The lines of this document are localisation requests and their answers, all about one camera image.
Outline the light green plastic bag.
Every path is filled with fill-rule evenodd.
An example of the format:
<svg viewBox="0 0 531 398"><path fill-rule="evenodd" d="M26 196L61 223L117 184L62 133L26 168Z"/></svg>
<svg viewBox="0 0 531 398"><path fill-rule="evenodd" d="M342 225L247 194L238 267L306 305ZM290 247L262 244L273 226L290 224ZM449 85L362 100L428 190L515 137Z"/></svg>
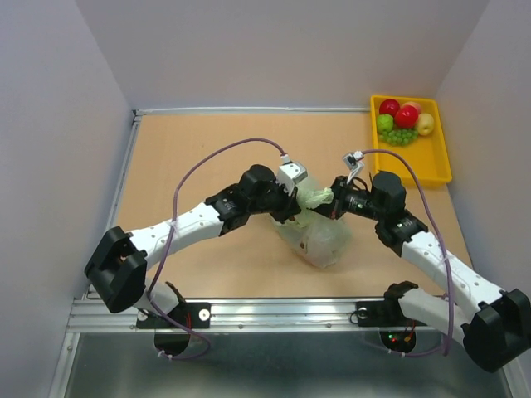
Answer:
<svg viewBox="0 0 531 398"><path fill-rule="evenodd" d="M352 240L352 234L342 220L330 220L315 210L330 205L334 194L330 187L321 187L307 177L297 185L296 201L301 213L294 220L279 223L271 220L284 242L306 262L324 269L339 262Z"/></svg>

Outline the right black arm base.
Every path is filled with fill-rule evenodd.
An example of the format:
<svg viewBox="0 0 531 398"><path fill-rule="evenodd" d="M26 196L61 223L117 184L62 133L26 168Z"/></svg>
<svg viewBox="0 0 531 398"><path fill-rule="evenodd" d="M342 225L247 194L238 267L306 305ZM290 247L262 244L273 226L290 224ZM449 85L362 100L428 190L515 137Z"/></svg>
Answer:
<svg viewBox="0 0 531 398"><path fill-rule="evenodd" d="M417 344L417 326L423 326L423 323L403 314L395 294L386 292L380 299L357 301L349 322L360 328L376 328L378 348L390 354L420 356L413 351Z"/></svg>

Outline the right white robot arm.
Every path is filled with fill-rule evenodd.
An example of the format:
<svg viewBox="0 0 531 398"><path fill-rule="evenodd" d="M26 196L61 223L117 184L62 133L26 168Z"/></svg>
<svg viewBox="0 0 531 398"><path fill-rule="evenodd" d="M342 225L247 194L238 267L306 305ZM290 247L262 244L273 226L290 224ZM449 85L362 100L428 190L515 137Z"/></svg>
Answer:
<svg viewBox="0 0 531 398"><path fill-rule="evenodd" d="M390 323L419 321L443 333L443 348L458 342L481 369L495 372L530 349L530 300L484 279L453 255L439 236L406 208L406 188L391 172L379 172L370 189L341 176L332 185L331 215L345 213L375 222L378 239L446 291L428 294L410 282L393 284L382 302Z"/></svg>

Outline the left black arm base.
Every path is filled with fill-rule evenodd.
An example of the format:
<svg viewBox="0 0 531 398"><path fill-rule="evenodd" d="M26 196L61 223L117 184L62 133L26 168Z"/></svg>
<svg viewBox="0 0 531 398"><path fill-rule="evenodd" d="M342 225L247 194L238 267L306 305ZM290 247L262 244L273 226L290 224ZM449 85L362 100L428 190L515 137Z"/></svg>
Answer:
<svg viewBox="0 0 531 398"><path fill-rule="evenodd" d="M153 344L158 356L169 361L197 359L211 348L210 340L200 330L210 328L212 306L208 302L180 303L167 317L139 310L135 327L154 332Z"/></svg>

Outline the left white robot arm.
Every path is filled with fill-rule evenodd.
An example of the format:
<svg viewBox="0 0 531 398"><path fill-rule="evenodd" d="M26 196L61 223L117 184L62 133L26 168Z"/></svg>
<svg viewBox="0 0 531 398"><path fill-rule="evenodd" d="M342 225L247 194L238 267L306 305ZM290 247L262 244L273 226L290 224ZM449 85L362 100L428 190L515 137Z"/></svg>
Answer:
<svg viewBox="0 0 531 398"><path fill-rule="evenodd" d="M112 227L96 246L85 276L111 313L132 307L156 309L156 317L165 326L177 326L184 319L183 304L167 285L152 289L146 279L148 270L190 245L244 226L252 215L267 213L283 223L299 214L297 186L307 176L299 163L283 164L277 172L255 164L239 182L174 220L129 232Z"/></svg>

